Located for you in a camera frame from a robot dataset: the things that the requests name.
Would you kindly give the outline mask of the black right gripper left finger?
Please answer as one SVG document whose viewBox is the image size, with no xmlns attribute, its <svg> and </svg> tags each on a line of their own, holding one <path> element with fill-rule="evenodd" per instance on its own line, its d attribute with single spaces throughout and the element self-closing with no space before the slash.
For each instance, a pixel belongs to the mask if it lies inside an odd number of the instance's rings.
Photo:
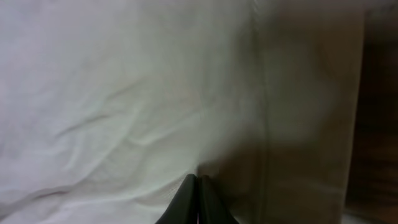
<svg viewBox="0 0 398 224">
<path fill-rule="evenodd" d="M 188 174 L 169 206 L 155 224 L 197 224 L 197 200 L 197 177 L 194 174 Z"/>
</svg>

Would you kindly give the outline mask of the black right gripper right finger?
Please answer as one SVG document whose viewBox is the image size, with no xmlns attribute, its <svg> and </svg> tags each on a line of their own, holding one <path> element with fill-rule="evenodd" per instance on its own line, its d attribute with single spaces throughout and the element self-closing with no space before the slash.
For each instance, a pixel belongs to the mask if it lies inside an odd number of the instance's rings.
<svg viewBox="0 0 398 224">
<path fill-rule="evenodd" d="M 199 212 L 200 224 L 239 224 L 232 216 L 207 175 L 198 180 L 199 184 Z"/>
</svg>

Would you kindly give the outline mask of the beige khaki shorts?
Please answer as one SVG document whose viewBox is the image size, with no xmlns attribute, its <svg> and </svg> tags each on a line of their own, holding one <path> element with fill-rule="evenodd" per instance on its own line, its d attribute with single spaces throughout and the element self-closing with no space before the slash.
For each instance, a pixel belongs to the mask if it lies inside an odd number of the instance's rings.
<svg viewBox="0 0 398 224">
<path fill-rule="evenodd" d="M 209 175 L 240 223 L 339 223 L 361 1 L 1 2 L 1 222 L 155 223 Z"/>
</svg>

